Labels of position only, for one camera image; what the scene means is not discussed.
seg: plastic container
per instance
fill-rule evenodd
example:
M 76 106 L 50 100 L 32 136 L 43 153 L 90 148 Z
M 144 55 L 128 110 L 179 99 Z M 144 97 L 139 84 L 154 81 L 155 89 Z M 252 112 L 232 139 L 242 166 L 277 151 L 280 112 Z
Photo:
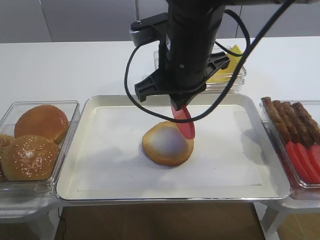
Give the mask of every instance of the plastic container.
M 213 53 L 218 53 L 218 52 L 223 52 L 223 50 L 217 46 L 213 47 L 212 50 Z M 155 51 L 153 53 L 154 55 L 154 68 L 157 69 L 159 67 L 159 53 L 158 51 Z M 242 66 L 236 80 L 234 81 L 234 84 L 232 85 L 232 88 L 230 89 L 230 93 L 239 93 L 241 90 L 242 86 L 245 84 L 245 76 L 247 75 L 247 70 L 245 69 L 244 66 Z M 232 73 L 228 74 L 215 74 L 213 75 L 212 79 L 214 80 L 215 78 L 226 78 L 230 79 L 232 76 Z M 226 85 L 228 84 L 228 81 L 225 82 L 210 82 L 206 84 L 206 92 L 209 93 L 221 93 Z
M 292 104 L 300 102 L 312 118 L 320 123 L 320 101 L 283 100 L 281 102 L 291 102 Z M 320 200 L 320 184 L 308 184 L 300 178 L 278 131 L 267 114 L 264 104 L 260 103 L 260 107 L 262 108 L 262 121 L 290 182 L 291 197 L 298 200 Z
M 0 133 L 14 136 L 15 124 L 26 111 L 39 105 L 54 105 L 62 110 L 69 120 L 68 132 L 60 144 L 60 153 L 56 160 L 52 175 L 47 180 L 33 181 L 7 181 L 0 182 L 0 196 L 47 196 L 54 195 L 54 185 L 58 180 L 63 165 L 66 151 L 73 138 L 77 124 L 80 120 L 79 104 L 77 101 L 37 101 L 37 102 L 15 102 L 0 121 Z

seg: tomato slice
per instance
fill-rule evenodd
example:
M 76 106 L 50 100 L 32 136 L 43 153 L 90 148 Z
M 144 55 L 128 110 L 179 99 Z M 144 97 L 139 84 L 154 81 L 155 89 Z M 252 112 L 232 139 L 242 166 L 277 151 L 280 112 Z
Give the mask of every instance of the tomato slice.
M 317 173 L 320 174 L 320 145 L 313 145 L 310 148 L 308 155 L 312 166 Z
M 175 110 L 173 106 L 171 106 L 171 111 L 175 119 L 190 119 L 191 115 L 187 109 L 187 107 L 184 105 L 182 108 L 178 111 Z M 182 133 L 182 135 L 186 139 L 194 139 L 195 138 L 195 125 L 194 122 L 188 122 L 188 123 L 177 123 L 177 126 Z
M 292 141 L 289 141 L 286 145 L 286 151 L 288 152 L 288 155 L 290 157 L 290 160 L 297 171 L 297 173 L 300 175 L 302 180 L 304 180 L 306 183 L 312 183 L 313 180 L 311 177 L 307 174 L 305 168 L 302 166 L 301 162 L 299 161 L 299 158 L 295 152 L 295 144 Z
M 298 156 L 300 163 L 305 169 L 306 173 L 310 176 L 312 181 L 316 184 L 320 184 L 320 175 L 317 173 L 315 168 L 312 166 L 307 149 L 301 144 L 297 143 L 293 149 L 295 150 L 296 155 Z

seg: hamburger bun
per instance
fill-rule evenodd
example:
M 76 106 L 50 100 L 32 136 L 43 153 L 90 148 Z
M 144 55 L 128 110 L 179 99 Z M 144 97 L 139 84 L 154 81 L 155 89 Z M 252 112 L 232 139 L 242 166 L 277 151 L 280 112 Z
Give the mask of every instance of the hamburger bun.
M 42 136 L 16 138 L 3 152 L 2 170 L 10 181 L 48 179 L 55 167 L 59 147 Z
M 5 148 L 14 140 L 13 136 L 6 134 L 0 134 L 0 163 L 2 159 L 2 154 L 4 153 Z
M 63 111 L 53 105 L 40 105 L 28 110 L 19 118 L 15 124 L 14 136 L 42 136 L 60 144 L 67 134 L 68 127 L 68 118 Z
M 161 122 L 142 138 L 147 157 L 159 165 L 177 166 L 187 161 L 194 149 L 194 140 L 186 139 L 176 123 Z

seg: silver tray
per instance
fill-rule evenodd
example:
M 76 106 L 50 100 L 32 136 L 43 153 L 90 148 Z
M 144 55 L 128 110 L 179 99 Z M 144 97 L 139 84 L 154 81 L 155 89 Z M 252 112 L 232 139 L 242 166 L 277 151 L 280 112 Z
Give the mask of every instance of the silver tray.
M 202 113 L 218 94 L 200 94 L 188 106 Z M 171 114 L 167 96 L 143 103 Z M 178 167 L 150 161 L 141 139 L 161 119 L 132 105 L 127 96 L 96 96 L 84 106 L 56 186 L 67 202 L 259 201 L 282 199 L 290 184 L 252 100 L 229 94 L 195 122 L 190 159 Z

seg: table leg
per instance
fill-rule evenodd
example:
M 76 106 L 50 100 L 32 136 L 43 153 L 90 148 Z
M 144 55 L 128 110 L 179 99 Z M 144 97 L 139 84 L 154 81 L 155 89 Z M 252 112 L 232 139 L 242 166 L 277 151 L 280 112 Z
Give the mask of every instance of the table leg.
M 43 214 L 37 220 L 28 222 L 29 228 L 37 235 L 39 240 L 54 240 L 59 224 L 58 208 Z
M 267 206 L 264 216 L 260 219 L 264 234 L 271 236 L 276 233 L 289 214 L 287 211 L 278 211 Z

